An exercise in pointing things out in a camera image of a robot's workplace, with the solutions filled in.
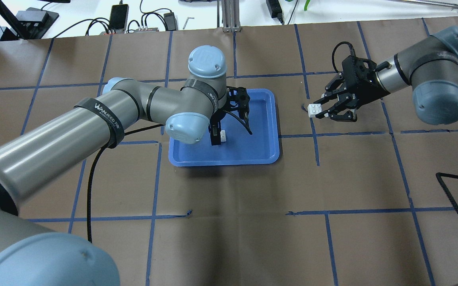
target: blue joint cap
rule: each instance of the blue joint cap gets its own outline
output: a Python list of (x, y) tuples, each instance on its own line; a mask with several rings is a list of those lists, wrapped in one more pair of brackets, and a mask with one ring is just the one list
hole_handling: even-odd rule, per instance
[(432, 36), (440, 40), (458, 58), (458, 27), (452, 26), (438, 31)]
[(122, 81), (124, 79), (131, 79), (131, 78), (128, 78), (128, 77), (113, 77), (113, 78), (111, 78), (107, 82), (107, 85), (104, 85), (104, 87), (102, 89), (102, 94), (110, 92), (113, 89), (113, 87), (116, 85), (116, 83), (119, 83), (120, 81)]
[(165, 132), (174, 140), (194, 144), (202, 139), (210, 120), (199, 113), (182, 112), (174, 114), (165, 122)]
[(458, 121), (458, 85), (446, 80), (430, 80), (413, 91), (416, 115), (431, 125)]
[(188, 70), (200, 78), (223, 76), (227, 72), (224, 53), (218, 47), (196, 47), (188, 56)]

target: blue plastic tray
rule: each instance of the blue plastic tray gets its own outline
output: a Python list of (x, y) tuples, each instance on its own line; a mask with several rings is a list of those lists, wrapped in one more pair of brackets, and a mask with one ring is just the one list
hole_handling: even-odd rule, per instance
[(221, 121), (227, 142), (211, 146), (206, 133), (196, 144), (184, 144), (171, 138), (169, 161), (174, 166), (219, 166), (271, 164), (278, 159), (277, 113), (275, 97), (268, 89), (247, 89), (250, 96), (249, 125), (253, 135), (232, 116)]

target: robotic arm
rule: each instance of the robotic arm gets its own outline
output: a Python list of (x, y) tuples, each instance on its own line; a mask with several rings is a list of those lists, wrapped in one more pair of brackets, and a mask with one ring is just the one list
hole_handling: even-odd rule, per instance
[[(378, 65), (356, 57), (351, 44), (349, 48), (343, 71), (326, 85), (322, 98), (309, 105), (310, 117), (355, 122), (362, 105), (412, 85), (422, 121), (438, 125), (458, 120), (458, 27), (433, 34)], [(337, 102), (322, 110), (321, 105), (332, 99)]]
[(114, 148), (139, 119), (165, 125), (171, 138), (196, 143), (209, 127), (220, 145), (220, 120), (248, 127), (249, 97), (227, 87), (225, 57), (212, 46), (189, 56), (190, 76), (180, 91), (113, 78), (103, 95), (0, 147), (0, 285), (119, 285), (103, 250), (77, 236), (53, 232), (17, 217), (32, 195), (102, 147)]

